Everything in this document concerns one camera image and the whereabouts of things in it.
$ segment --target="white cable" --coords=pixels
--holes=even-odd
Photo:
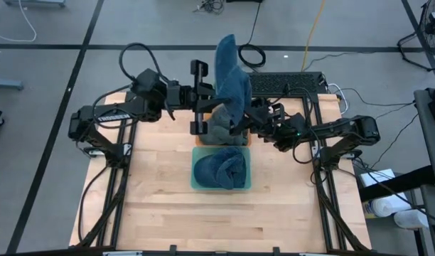
[[[6,41],[9,41],[9,42],[29,42],[29,43],[34,42],[34,40],[38,37],[38,34],[36,33],[36,30],[34,29],[33,25],[31,25],[31,22],[28,20],[28,18],[26,18],[25,11],[23,11],[23,7],[21,5],[21,0],[18,0],[18,5],[20,6],[20,11],[23,14],[23,17],[25,18],[26,23],[30,26],[31,30],[34,33],[33,39],[31,39],[31,40],[26,40],[26,39],[10,39],[10,38],[6,38],[4,36],[0,36],[0,38],[4,39]]]
[[[330,86],[330,85],[332,85],[332,86],[338,88],[340,95],[343,97],[343,101],[344,101],[344,103],[345,103],[345,110],[342,111],[340,114],[344,114],[344,113],[346,113],[347,110],[348,110],[348,103],[347,103],[347,100],[345,99],[344,92],[339,88],[339,86],[338,86],[337,84],[328,84],[328,86]]]

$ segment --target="gray floor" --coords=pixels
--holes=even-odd
[[[199,0],[105,0],[91,38],[91,44],[126,44],[141,41],[151,45],[215,45],[234,33],[238,43],[250,36],[257,5],[226,5],[222,15],[193,14]],[[320,0],[266,0],[260,9],[252,43],[271,46],[304,46]],[[415,15],[423,0],[409,0]],[[37,44],[81,44],[97,0],[68,0],[66,9],[28,6],[27,16],[38,31]],[[0,34],[30,38],[29,27],[20,10],[0,1]],[[313,36],[313,46],[395,46],[413,31],[401,1],[333,0],[325,10]],[[409,42],[419,47],[417,39]],[[0,78],[22,80],[24,91],[0,90],[0,110],[6,124],[0,130],[0,253],[6,251],[26,194],[39,164],[56,112],[63,97],[78,50],[0,50]],[[89,105],[103,92],[128,83],[117,65],[116,50],[89,50],[70,99],[33,211],[23,234],[19,252],[68,246],[70,232],[83,187],[88,159],[67,138],[68,118]],[[310,52],[309,60],[327,52]],[[155,52],[165,75],[191,84],[189,62],[200,59],[211,67],[209,50],[158,50]],[[248,58],[254,53],[246,52]],[[424,53],[409,57],[427,64]],[[267,52],[261,71],[296,71],[303,53]],[[124,60],[130,73],[152,67],[148,55],[128,52]],[[433,73],[404,61],[399,53],[353,54],[314,63],[310,71],[322,71],[328,82],[355,88],[368,102],[411,102],[413,91],[435,87]],[[345,114],[376,116],[390,107],[364,105],[357,95],[346,91],[350,109]],[[398,131],[416,114],[406,107],[378,120],[382,140],[364,148],[363,158],[374,163]],[[377,168],[406,173],[429,163],[418,120],[406,129]],[[392,218],[367,222],[372,245],[388,253],[415,255],[413,233],[397,228]]]

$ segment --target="gray cloth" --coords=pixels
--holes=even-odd
[[[205,188],[244,188],[246,175],[245,156],[236,146],[205,156],[194,166],[195,180]]]
[[[217,107],[207,123],[208,133],[199,135],[204,145],[247,145],[247,131],[238,136],[230,136],[230,115],[222,105]]]
[[[252,86],[249,75],[237,64],[237,45],[234,35],[224,37],[216,48],[215,56],[216,97],[230,99],[224,103],[237,125],[245,107],[251,105]]]

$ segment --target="wooden table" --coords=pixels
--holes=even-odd
[[[106,104],[123,100],[124,93],[119,93],[108,97]],[[323,122],[340,117],[335,95],[319,95],[319,100]],[[304,112],[299,99],[281,102],[289,114]],[[176,111],[175,117],[173,121],[163,113],[158,122],[137,127],[117,249],[168,250],[170,245],[177,245],[178,250],[187,251],[271,252],[273,247],[280,247],[282,252],[326,251],[316,188],[309,181],[311,164],[298,164],[291,151],[281,153],[253,136],[250,190],[195,191],[190,187],[195,138],[189,134],[189,121],[193,113]],[[100,131],[116,141],[117,129]],[[332,138],[328,143],[338,140]],[[310,159],[309,145],[301,144],[296,155]],[[103,157],[92,159],[85,184],[103,166]],[[340,167],[353,172],[348,160],[341,160]],[[84,234],[102,212],[109,173],[102,175],[87,194]],[[355,178],[339,171],[333,175],[344,221],[370,247]],[[328,219],[335,231],[329,214]],[[104,244],[109,244],[110,233],[108,228]],[[335,232],[332,238],[337,248]],[[70,244],[77,243],[76,219]]]

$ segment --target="keyboard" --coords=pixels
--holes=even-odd
[[[295,87],[307,89],[312,97],[326,93],[327,84],[322,72],[249,73],[249,78],[254,97],[298,97],[305,94],[301,90],[291,91]]]

